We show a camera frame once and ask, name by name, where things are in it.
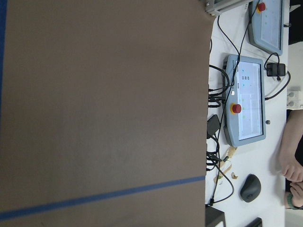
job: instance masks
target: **red button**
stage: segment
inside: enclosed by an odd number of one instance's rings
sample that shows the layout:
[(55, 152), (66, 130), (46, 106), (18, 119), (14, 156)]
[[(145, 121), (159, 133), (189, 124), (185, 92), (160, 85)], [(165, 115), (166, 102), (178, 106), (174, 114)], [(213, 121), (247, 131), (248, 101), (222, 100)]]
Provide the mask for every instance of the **red button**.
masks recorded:
[(235, 104), (232, 106), (232, 111), (235, 113), (235, 114), (238, 114), (238, 113), (241, 113), (241, 105), (240, 104)]
[(265, 9), (266, 9), (265, 3), (262, 2), (262, 3), (258, 4), (258, 10), (259, 10), (259, 12), (262, 12)]

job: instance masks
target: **bracelet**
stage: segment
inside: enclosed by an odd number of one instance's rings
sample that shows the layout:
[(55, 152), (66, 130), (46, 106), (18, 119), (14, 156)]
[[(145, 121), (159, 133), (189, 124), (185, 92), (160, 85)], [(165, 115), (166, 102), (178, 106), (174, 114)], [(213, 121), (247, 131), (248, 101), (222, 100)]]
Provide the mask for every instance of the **bracelet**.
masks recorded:
[(292, 194), (292, 193), (289, 193), (289, 195), (287, 196), (287, 203), (288, 203), (289, 207), (290, 207), (291, 209), (293, 209), (293, 210), (299, 209), (298, 207), (295, 207), (295, 206), (293, 205), (292, 198), (293, 198), (293, 194)]

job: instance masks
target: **white table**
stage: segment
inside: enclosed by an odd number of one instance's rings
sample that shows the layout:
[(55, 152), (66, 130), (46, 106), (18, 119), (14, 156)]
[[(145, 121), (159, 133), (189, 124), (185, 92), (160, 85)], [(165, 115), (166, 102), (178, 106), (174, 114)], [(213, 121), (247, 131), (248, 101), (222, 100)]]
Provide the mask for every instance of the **white table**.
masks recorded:
[[(243, 10), (243, 6), (224, 12), (220, 16), (221, 28), (226, 32), (230, 39), (240, 48), (241, 40), (248, 23), (248, 12)], [(284, 24), (289, 22), (289, 1), (285, 1)], [(217, 26), (217, 19), (214, 22), (213, 49), (210, 55), (210, 64), (222, 67), (224, 58), (230, 54), (236, 54), (235, 49), (229, 41), (223, 36)], [(241, 55), (260, 58), (265, 62), (269, 54), (249, 44), (248, 35), (246, 35)], [(283, 55), (280, 56), (280, 62), (287, 66), (288, 59), (288, 28), (284, 29)], [(282, 78), (280, 83), (276, 79), (266, 77), (265, 96), (271, 96), (278, 91), (287, 81), (287, 76)], [(210, 88), (222, 86), (222, 77), (220, 72), (210, 69), (209, 74)], [(284, 188), (285, 179), (280, 175), (280, 165), (277, 161), (279, 145), (283, 128), (286, 122), (286, 89), (276, 98), (265, 102), (266, 120), (271, 124), (266, 125), (267, 138), (265, 140), (238, 147), (235, 155), (231, 159), (232, 169), (227, 176), (234, 185), (235, 192), (232, 197), (214, 204), (214, 207), (225, 212), (227, 227), (243, 227), (249, 224), (256, 217), (262, 218), (263, 226), (279, 227), (284, 226), (285, 207), (284, 207)], [(221, 117), (222, 108), (209, 108), (208, 118), (213, 114)], [(221, 157), (224, 157), (230, 147), (225, 138), (223, 128), (219, 137)], [(208, 151), (215, 151), (215, 142), (207, 140)], [(231, 173), (238, 175), (238, 179), (231, 178)], [(214, 177), (217, 171), (207, 172), (205, 202), (208, 203), (214, 190)], [(261, 181), (262, 190), (260, 195), (252, 202), (246, 203), (240, 197), (240, 190), (246, 177), (249, 174), (255, 174)], [(215, 194), (215, 201), (225, 198), (232, 191), (230, 184), (226, 179), (220, 180)]]

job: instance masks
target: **blue tape strip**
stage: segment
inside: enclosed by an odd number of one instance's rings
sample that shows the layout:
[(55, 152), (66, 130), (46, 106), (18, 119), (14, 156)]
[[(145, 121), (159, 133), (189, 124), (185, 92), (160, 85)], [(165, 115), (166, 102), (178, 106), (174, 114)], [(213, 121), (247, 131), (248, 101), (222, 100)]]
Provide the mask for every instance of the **blue tape strip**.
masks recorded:
[(3, 58), (4, 58), (4, 41), (5, 41), (5, 24), (6, 24), (7, 4), (8, 4), (7, 0), (0, 0), (0, 120), (1, 120), (2, 74), (3, 74)]
[(157, 190), (157, 189), (161, 189), (161, 188), (177, 186), (177, 185), (181, 185), (181, 184), (204, 181), (204, 180), (205, 180), (205, 176), (197, 176), (197, 177), (181, 179), (181, 180), (176, 180), (176, 181), (169, 181), (169, 182), (164, 182), (164, 183), (157, 183), (157, 184), (152, 184), (152, 185), (147, 185), (147, 186), (142, 186), (142, 187), (136, 187), (136, 188), (121, 190), (121, 191), (117, 191), (117, 192), (109, 192), (109, 193), (93, 195), (93, 196), (88, 196), (88, 197), (83, 197), (83, 198), (78, 198), (78, 199), (72, 199), (72, 200), (66, 200), (66, 201), (61, 201), (61, 202), (49, 203), (49, 204), (45, 204), (45, 205), (39, 205), (39, 206), (35, 206), (35, 207), (30, 207), (30, 208), (2, 212), (2, 213), (0, 213), (0, 221), (12, 219), (12, 218), (18, 218), (21, 216), (42, 213), (42, 212), (56, 210), (56, 209), (72, 207), (72, 206), (81, 205), (81, 204), (85, 204), (85, 203), (108, 200), (108, 199), (112, 199), (115, 197), (121, 197), (121, 196), (141, 193), (141, 192)]

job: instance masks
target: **computer mouse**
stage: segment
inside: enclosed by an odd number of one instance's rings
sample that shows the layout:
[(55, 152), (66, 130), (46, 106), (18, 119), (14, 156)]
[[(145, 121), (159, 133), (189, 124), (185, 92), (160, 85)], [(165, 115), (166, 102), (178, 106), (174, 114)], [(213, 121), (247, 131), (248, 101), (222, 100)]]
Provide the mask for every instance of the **computer mouse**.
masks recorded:
[(254, 174), (248, 175), (246, 181), (240, 191), (240, 196), (245, 202), (251, 202), (261, 192), (260, 180)]

